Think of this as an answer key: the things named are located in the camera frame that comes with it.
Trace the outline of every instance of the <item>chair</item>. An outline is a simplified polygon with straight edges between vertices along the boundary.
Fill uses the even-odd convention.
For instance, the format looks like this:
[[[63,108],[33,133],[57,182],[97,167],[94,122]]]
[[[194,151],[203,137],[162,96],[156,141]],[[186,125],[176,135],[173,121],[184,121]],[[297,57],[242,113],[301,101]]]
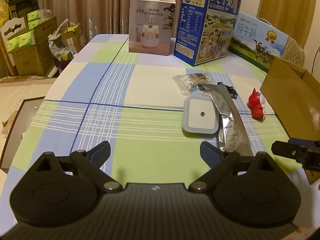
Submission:
[[[12,75],[14,74],[14,68],[15,62],[13,59],[12,54],[9,54],[6,50],[6,44],[7,41],[12,37],[12,36],[19,36],[23,33],[28,32],[28,25],[26,24],[26,19],[25,18],[13,18],[12,20],[7,21],[2,28],[0,28],[0,33],[2,36],[3,44],[1,45],[1,50],[2,53],[4,54],[4,58],[6,59],[9,57],[10,61],[7,62],[8,68],[10,70],[10,73]]]

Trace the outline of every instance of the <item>silver foil bag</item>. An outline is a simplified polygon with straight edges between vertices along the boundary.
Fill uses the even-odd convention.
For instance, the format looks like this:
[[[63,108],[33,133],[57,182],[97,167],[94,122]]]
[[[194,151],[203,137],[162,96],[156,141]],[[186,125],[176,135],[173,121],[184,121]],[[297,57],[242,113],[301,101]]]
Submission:
[[[218,133],[220,150],[234,150],[244,156],[253,156],[248,134],[227,88],[224,85],[201,85],[210,94],[221,115]]]

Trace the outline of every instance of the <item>nutrition facts label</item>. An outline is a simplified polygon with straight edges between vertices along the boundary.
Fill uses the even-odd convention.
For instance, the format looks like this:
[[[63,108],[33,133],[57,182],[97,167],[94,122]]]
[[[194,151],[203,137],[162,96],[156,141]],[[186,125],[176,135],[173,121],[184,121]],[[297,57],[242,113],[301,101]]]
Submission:
[[[179,26],[186,28],[195,33],[201,31],[201,21],[203,18],[203,13],[194,10],[191,6],[189,8],[181,8],[180,22]]]

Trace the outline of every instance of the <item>humidifier box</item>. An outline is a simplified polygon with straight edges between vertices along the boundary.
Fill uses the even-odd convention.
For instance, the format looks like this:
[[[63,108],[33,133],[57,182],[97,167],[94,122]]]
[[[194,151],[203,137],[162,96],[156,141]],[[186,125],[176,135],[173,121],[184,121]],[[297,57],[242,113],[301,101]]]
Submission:
[[[175,0],[131,0],[129,52],[169,55]]]

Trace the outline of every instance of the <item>cardboard box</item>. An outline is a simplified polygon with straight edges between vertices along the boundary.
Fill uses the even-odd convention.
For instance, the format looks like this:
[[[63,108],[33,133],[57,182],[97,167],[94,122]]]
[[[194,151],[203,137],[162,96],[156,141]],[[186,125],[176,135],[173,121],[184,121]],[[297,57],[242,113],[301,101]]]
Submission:
[[[182,0],[174,55],[191,66],[225,57],[241,0]]]
[[[175,0],[131,0],[129,52],[169,55]]]
[[[229,50],[268,72],[281,57],[289,36],[255,17],[239,12]]]
[[[46,76],[54,67],[54,58],[49,50],[48,35],[57,29],[57,18],[51,18],[34,28],[35,45],[10,51],[19,75]]]
[[[320,140],[320,84],[306,69],[275,57],[260,91],[290,138]],[[310,184],[320,178],[306,174]]]
[[[77,54],[85,46],[85,37],[81,29],[81,24],[77,24],[73,30],[61,33],[63,43],[70,48],[72,54]]]
[[[12,54],[20,76],[46,76],[54,67],[54,58],[49,50],[49,42],[43,39],[34,46],[28,46]]]

